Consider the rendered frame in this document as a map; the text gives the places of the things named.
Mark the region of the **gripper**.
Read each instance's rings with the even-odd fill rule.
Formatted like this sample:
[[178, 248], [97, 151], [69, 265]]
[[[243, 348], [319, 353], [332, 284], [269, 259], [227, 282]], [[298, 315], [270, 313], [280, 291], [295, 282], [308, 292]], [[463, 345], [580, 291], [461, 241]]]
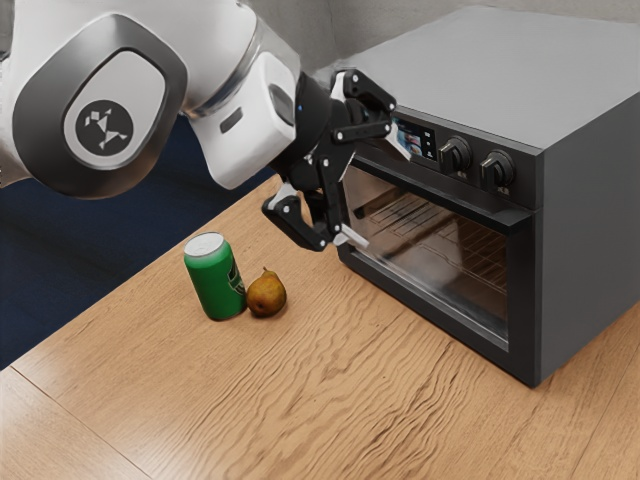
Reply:
[[304, 249], [322, 251], [346, 242], [367, 247], [369, 241], [346, 224], [341, 180], [353, 158], [346, 144], [365, 142], [410, 161], [392, 119], [396, 107], [389, 92], [355, 68], [333, 73], [330, 95], [302, 72], [294, 104], [295, 140], [269, 163], [282, 185], [264, 201], [262, 213]]

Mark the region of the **brown yellow pear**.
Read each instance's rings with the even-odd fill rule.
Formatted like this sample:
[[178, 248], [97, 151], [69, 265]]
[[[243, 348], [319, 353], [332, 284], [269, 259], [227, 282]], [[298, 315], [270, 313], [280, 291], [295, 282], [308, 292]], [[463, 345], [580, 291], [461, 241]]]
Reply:
[[264, 267], [262, 275], [247, 289], [246, 299], [254, 316], [271, 317], [284, 308], [287, 293], [278, 275]]

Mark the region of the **grey toaster oven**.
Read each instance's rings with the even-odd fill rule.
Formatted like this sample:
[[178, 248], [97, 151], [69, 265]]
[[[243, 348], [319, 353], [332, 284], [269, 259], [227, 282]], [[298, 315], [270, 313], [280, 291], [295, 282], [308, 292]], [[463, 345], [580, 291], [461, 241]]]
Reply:
[[353, 271], [529, 386], [640, 302], [640, 24], [468, 6], [335, 67], [409, 154], [357, 148]]

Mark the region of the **green drink can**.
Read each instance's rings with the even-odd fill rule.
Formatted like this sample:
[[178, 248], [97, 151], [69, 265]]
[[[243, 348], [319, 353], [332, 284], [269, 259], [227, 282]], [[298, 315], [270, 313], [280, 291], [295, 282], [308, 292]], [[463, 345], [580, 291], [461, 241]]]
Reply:
[[212, 320], [232, 318], [246, 308], [246, 293], [228, 241], [204, 232], [187, 241], [184, 263], [205, 314]]

